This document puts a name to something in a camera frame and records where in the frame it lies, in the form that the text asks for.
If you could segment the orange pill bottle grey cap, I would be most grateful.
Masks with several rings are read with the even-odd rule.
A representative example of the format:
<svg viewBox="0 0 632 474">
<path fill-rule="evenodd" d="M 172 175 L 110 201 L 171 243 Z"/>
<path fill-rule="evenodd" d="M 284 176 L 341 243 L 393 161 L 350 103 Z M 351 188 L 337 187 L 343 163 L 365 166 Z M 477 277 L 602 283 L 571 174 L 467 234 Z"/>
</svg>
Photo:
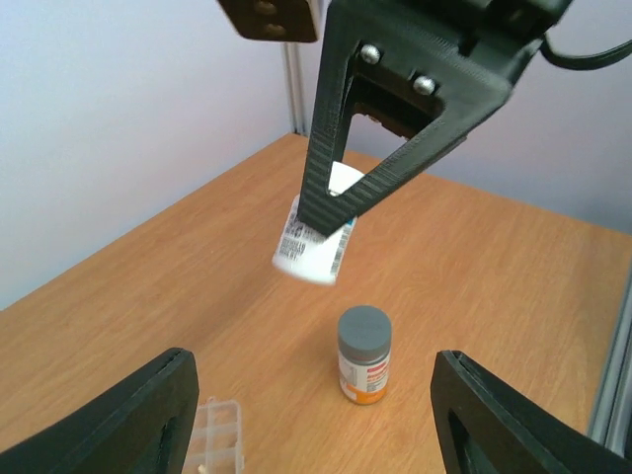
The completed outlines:
<svg viewBox="0 0 632 474">
<path fill-rule="evenodd" d="M 389 378 L 392 325 L 370 305 L 346 310 L 338 322 L 339 381 L 343 393 L 359 405 L 384 397 Z"/>
</svg>

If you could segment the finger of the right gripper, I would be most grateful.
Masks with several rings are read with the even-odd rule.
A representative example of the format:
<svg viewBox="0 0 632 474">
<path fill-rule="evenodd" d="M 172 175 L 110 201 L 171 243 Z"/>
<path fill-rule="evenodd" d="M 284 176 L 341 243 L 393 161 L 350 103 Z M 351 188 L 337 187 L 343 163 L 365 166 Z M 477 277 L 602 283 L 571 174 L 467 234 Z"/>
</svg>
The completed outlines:
<svg viewBox="0 0 632 474">
<path fill-rule="evenodd" d="M 327 10 L 298 218 L 325 236 L 453 149 L 502 107 L 512 84 L 429 31 L 409 1 L 333 1 Z M 351 119 L 371 115 L 405 143 L 341 195 L 329 193 Z"/>
</svg>

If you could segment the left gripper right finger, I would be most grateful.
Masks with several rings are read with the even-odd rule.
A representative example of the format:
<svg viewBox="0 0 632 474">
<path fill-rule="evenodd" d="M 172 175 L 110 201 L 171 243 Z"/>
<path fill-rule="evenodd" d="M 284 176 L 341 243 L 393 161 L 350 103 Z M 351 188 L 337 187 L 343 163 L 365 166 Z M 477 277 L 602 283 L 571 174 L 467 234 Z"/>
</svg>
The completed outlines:
<svg viewBox="0 0 632 474">
<path fill-rule="evenodd" d="M 463 352 L 436 354 L 431 400 L 447 473 L 631 471 Z"/>
</svg>

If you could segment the small white pill bottle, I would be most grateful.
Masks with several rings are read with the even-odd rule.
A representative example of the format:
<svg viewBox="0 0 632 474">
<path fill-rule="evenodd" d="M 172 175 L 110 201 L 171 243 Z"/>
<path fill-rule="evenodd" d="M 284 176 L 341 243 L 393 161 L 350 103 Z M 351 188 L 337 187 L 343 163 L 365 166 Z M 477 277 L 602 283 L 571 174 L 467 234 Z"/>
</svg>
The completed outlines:
<svg viewBox="0 0 632 474">
<path fill-rule="evenodd" d="M 333 285 L 338 277 L 357 216 L 331 236 L 325 237 L 297 217 L 300 195 L 292 201 L 283 226 L 273 265 L 297 279 L 321 285 Z"/>
</svg>

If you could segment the clear plastic pill organizer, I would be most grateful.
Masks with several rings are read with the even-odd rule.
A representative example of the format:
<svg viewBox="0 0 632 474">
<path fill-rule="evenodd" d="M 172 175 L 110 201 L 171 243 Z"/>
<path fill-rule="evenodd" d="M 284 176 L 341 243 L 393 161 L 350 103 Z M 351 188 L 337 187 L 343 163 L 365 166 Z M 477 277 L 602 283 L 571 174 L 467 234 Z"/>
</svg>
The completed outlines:
<svg viewBox="0 0 632 474">
<path fill-rule="evenodd" d="M 241 474 L 244 468 L 241 406 L 211 397 L 197 406 L 182 472 Z"/>
</svg>

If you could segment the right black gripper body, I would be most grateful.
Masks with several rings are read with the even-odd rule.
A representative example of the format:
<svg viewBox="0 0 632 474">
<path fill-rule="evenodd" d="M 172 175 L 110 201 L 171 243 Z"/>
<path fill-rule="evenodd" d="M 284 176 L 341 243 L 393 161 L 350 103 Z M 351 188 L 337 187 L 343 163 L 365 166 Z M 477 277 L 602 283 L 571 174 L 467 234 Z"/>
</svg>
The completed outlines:
<svg viewBox="0 0 632 474">
<path fill-rule="evenodd" d="M 462 137 L 509 99 L 567 1 L 360 1 L 353 115 L 396 135 Z"/>
</svg>

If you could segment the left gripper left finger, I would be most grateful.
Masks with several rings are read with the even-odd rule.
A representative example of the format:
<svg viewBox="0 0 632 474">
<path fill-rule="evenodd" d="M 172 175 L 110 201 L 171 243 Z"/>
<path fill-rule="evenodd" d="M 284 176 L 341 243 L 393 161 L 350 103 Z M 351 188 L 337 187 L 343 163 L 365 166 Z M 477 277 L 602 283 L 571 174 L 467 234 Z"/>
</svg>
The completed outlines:
<svg viewBox="0 0 632 474">
<path fill-rule="evenodd" d="M 193 353 L 171 348 L 1 453 L 3 473 L 180 473 L 198 403 Z"/>
</svg>

